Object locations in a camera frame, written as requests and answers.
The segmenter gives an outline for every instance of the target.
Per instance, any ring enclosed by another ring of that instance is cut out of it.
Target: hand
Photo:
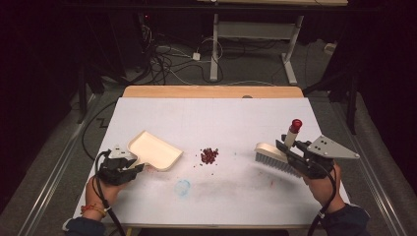
[[[117,195],[126,187],[126,185],[127,184],[113,186],[100,181],[101,191],[104,198],[107,199],[111,206],[116,203]],[[95,177],[92,176],[86,184],[86,206],[95,205],[97,208],[104,209],[104,204],[95,191],[98,192],[98,188]],[[83,217],[100,221],[102,219],[102,214],[98,210],[90,209],[83,213]]]
[[[334,171],[331,171],[331,176],[334,179],[334,176],[336,177],[334,180],[336,182],[336,195],[334,196],[333,201],[331,201],[330,205],[328,206],[327,213],[335,212],[345,206],[345,203],[340,196],[339,189],[340,189],[340,179],[341,179],[341,169],[340,167],[335,163],[334,164]],[[333,191],[333,186],[331,185],[331,182],[328,177],[324,179],[309,179],[307,176],[300,173],[300,175],[303,177],[304,182],[306,185],[309,186],[310,191],[313,194],[313,197],[322,205],[324,206],[329,198],[331,197],[331,193]]]

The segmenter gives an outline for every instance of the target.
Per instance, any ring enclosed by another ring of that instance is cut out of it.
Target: brush
[[[285,173],[301,177],[298,172],[288,164],[285,153],[278,148],[269,144],[258,143],[255,147],[255,152],[257,153],[255,156],[257,162],[275,167]]]
[[[301,120],[294,119],[292,121],[284,141],[284,144],[288,147],[288,149],[294,145],[295,139],[297,138],[302,125],[303,123]],[[258,143],[255,147],[255,152],[255,160],[257,162],[275,167],[288,174],[301,177],[300,174],[288,164],[286,154],[280,151],[277,147],[265,143]]]

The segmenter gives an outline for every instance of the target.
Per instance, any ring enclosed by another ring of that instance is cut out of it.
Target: table
[[[148,166],[138,174],[113,206],[119,220],[135,227],[307,227],[320,205],[302,179],[256,162],[254,153],[258,142],[274,144],[295,117],[304,122],[298,140],[321,134],[300,94],[278,87],[126,88],[100,151],[125,147],[147,130],[184,153],[166,172]],[[214,164],[201,163],[201,148],[218,148]],[[340,193],[349,202],[343,186]]]
[[[221,0],[204,2],[219,3],[237,3],[237,4],[271,4],[271,5],[320,5],[329,6],[346,6],[347,0]],[[218,38],[219,37],[245,37],[245,38],[264,38],[264,39],[289,39],[288,50],[281,54],[282,63],[288,82],[292,86],[297,85],[294,70],[291,65],[291,55],[297,42],[297,37],[303,23],[304,16],[298,16],[295,24],[277,24],[277,23],[248,23],[248,22],[225,22],[218,19],[218,14],[214,14],[213,33],[212,33],[212,56],[210,64],[210,77],[213,82],[217,81],[217,68],[219,63]]]

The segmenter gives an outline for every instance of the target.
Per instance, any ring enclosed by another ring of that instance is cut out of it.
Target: dustpan
[[[131,165],[151,165],[159,171],[168,170],[183,153],[147,131],[142,131],[128,144],[128,150],[138,159]]]

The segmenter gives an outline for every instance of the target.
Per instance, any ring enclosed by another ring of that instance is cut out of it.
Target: desk leg
[[[295,47],[295,43],[297,43],[297,37],[298,37],[298,34],[300,33],[300,28],[301,28],[301,25],[303,23],[303,19],[304,19],[304,16],[299,16],[298,17],[297,23],[294,26],[294,30],[292,32],[291,39],[289,41],[288,51],[287,51],[287,53],[282,53],[282,55],[281,55],[282,63],[284,64],[284,68],[285,68],[285,72],[286,72],[286,75],[287,75],[287,78],[288,78],[288,82],[292,86],[297,85],[297,80],[295,79],[295,74],[294,74],[294,70],[292,69],[290,59],[291,59],[291,55],[292,55],[292,52],[293,52],[294,47]]]
[[[217,81],[217,64],[218,64],[218,52],[217,52],[217,40],[218,40],[218,14],[214,14],[214,21],[212,25],[212,54],[211,65],[209,70],[209,80],[212,82]]]

